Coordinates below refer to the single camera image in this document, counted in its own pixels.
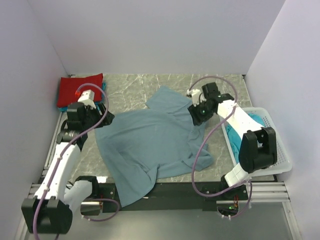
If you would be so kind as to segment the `grey-blue t-shirt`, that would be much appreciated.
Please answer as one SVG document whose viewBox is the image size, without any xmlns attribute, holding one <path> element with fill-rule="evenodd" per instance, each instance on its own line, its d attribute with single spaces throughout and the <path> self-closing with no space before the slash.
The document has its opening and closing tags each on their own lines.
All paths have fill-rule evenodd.
<svg viewBox="0 0 320 240">
<path fill-rule="evenodd" d="M 100 155 L 126 207 L 148 194 L 157 179 L 201 171 L 213 164 L 203 144 L 205 126 L 193 125 L 191 100 L 160 87 L 144 109 L 115 116 L 95 130 Z"/>
</svg>

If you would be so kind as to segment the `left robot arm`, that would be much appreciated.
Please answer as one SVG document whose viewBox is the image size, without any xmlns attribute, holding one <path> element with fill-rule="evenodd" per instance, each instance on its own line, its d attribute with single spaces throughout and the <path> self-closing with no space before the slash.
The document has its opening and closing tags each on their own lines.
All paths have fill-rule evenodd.
<svg viewBox="0 0 320 240">
<path fill-rule="evenodd" d="M 67 184 L 88 133 L 110 125 L 114 117 L 103 103 L 90 106 L 74 102 L 68 106 L 66 119 L 56 136 L 50 167 L 33 197 L 24 199 L 21 205 L 27 229 L 35 239 L 40 234 L 65 235 L 82 202 L 101 200 L 96 176 L 81 175 L 71 188 Z"/>
</svg>

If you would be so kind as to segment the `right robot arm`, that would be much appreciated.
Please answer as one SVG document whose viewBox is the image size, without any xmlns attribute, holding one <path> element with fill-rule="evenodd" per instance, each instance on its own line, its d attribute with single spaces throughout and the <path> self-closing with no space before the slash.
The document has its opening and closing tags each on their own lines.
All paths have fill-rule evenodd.
<svg viewBox="0 0 320 240">
<path fill-rule="evenodd" d="M 249 182 L 252 173 L 266 169 L 277 162 L 277 137 L 272 127 L 264 127 L 254 121 L 239 105 L 238 94 L 231 96 L 220 93 L 216 83 L 205 84 L 201 89 L 190 87 L 186 95 L 192 99 L 188 108 L 193 124 L 201 125 L 214 114 L 222 118 L 220 127 L 228 123 L 240 137 L 241 144 L 238 163 L 223 176 L 222 184 L 217 193 L 200 192 L 195 182 L 192 187 L 202 197 L 220 196 L 230 200 L 237 194 L 237 187 Z"/>
</svg>

